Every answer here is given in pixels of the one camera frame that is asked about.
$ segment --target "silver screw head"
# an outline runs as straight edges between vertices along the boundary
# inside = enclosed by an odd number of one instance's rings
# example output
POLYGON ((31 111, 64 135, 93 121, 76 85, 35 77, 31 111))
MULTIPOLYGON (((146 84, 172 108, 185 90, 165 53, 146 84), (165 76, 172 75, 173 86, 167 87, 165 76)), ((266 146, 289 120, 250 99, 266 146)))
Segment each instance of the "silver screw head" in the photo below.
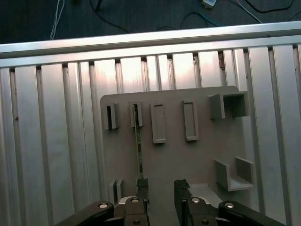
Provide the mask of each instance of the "silver screw head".
POLYGON ((133 198, 133 199, 131 200, 131 202, 132 202, 132 203, 137 203, 137 202, 139 202, 139 199, 133 198))
POLYGON ((234 205, 232 203, 230 203, 230 202, 227 202, 225 204, 225 206, 228 207, 228 208, 233 208, 234 207, 234 205))
POLYGON ((199 199, 198 198, 192 198, 192 200, 194 203, 198 203, 199 202, 199 199))
POLYGON ((104 209, 104 208, 107 208, 108 207, 108 205, 107 204, 101 204, 100 206, 99 206, 99 208, 101 208, 101 209, 104 209))

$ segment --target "blue cable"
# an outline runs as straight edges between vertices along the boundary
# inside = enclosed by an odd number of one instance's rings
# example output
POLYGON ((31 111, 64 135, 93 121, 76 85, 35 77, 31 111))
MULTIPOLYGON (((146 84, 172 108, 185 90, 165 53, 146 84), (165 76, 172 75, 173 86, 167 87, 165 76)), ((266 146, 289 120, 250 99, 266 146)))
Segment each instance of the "blue cable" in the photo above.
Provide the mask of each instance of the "blue cable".
POLYGON ((211 24, 213 24, 213 25, 215 25, 215 26, 217 26, 217 27, 220 27, 220 25, 218 25, 217 23, 213 22, 212 20, 210 20, 208 17, 206 17, 206 16, 202 13, 202 11, 201 11, 201 10, 199 9, 199 7, 198 7, 198 4, 197 4, 196 0, 194 0, 194 3, 196 4, 196 7, 197 7, 197 9, 198 9, 199 14, 200 14, 206 21, 208 21, 209 23, 211 23, 211 24))

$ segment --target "white connector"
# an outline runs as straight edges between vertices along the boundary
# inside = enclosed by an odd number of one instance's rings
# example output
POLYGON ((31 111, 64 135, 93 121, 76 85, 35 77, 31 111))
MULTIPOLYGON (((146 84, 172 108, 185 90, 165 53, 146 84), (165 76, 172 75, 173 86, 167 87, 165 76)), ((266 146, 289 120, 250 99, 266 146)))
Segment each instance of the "white connector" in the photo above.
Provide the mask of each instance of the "white connector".
POLYGON ((216 3, 216 0, 203 0, 203 5, 207 8, 213 8, 216 3))

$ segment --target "dark floor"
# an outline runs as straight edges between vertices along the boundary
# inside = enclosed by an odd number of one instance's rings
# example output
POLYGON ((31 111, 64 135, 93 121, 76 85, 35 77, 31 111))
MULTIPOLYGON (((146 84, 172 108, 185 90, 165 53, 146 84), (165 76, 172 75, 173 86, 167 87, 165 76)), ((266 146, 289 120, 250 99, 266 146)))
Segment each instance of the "dark floor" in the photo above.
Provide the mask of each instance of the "dark floor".
MULTIPOLYGON (((95 6, 98 0, 91 1, 95 6)), ((202 7, 201 0, 196 1, 204 14, 222 26, 257 23, 240 9, 234 0, 217 0, 213 10, 202 7)), ((264 23, 288 20, 301 11, 301 0, 295 0, 292 7, 286 11, 266 14, 256 13, 244 0, 239 1, 264 23)), ((260 10, 283 8, 291 2, 291 0, 249 1, 260 10)), ((101 21, 91 9, 89 0, 65 0, 65 2, 55 39, 125 33, 101 21)), ((57 0, 0 0, 0 43, 48 40, 56 4, 57 0)), ((194 0, 103 0, 100 14, 130 33, 135 33, 152 32, 161 26, 179 29, 183 18, 192 11, 197 11, 194 0)), ((292 21, 300 19, 301 13, 292 21)), ((202 18, 191 15, 183 22, 182 29, 205 26, 202 18)))

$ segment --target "metal frame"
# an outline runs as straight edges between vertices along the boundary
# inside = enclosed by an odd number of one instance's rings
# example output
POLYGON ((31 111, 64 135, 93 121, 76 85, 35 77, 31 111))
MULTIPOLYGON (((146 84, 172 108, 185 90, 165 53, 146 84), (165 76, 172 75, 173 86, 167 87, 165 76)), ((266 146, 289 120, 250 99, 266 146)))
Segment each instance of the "metal frame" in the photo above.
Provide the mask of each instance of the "metal frame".
POLYGON ((288 22, 0 45, 3 225, 51 225, 108 197, 103 95, 221 85, 250 94, 250 207, 300 225, 300 34, 288 22))

